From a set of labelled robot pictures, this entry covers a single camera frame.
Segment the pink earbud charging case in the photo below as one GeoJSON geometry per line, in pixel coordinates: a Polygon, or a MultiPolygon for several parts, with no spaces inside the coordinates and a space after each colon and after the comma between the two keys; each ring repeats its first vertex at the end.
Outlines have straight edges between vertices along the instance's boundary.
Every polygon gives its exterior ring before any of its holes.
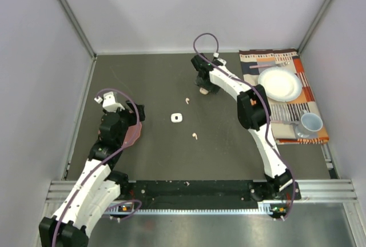
{"type": "Polygon", "coordinates": [[[203,94],[203,95],[207,95],[209,93],[209,91],[201,87],[200,88],[200,93],[203,94]]]}

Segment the white earbud charging case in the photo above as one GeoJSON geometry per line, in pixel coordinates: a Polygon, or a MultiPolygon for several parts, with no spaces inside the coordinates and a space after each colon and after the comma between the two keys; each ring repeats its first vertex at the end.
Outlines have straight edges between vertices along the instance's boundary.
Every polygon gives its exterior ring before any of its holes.
{"type": "Polygon", "coordinates": [[[173,113],[170,117],[172,123],[177,124],[183,121],[183,116],[181,113],[173,113]]]}

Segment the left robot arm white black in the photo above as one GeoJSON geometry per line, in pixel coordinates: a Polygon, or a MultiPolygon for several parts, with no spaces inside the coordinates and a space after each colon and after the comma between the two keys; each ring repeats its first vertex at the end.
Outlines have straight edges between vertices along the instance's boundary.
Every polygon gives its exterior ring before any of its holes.
{"type": "Polygon", "coordinates": [[[79,179],[62,205],[39,224],[42,246],[87,246],[109,205],[128,196],[128,176],[114,167],[122,150],[140,136],[145,107],[130,101],[127,105],[128,109],[118,106],[114,111],[104,110],[98,138],[79,179]]]}

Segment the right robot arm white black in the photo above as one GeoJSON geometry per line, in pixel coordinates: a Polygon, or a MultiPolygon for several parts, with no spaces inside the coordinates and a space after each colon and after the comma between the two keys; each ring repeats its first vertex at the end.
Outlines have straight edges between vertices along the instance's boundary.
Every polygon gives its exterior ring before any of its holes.
{"type": "Polygon", "coordinates": [[[257,199],[261,200],[265,196],[281,198],[293,184],[293,177],[280,158],[271,132],[270,107],[264,87],[252,86],[239,79],[226,68],[226,62],[217,53],[211,62],[197,54],[191,63],[198,72],[196,85],[210,93],[217,93],[220,89],[228,93],[236,101],[239,123],[254,138],[266,178],[266,187],[257,199]]]}

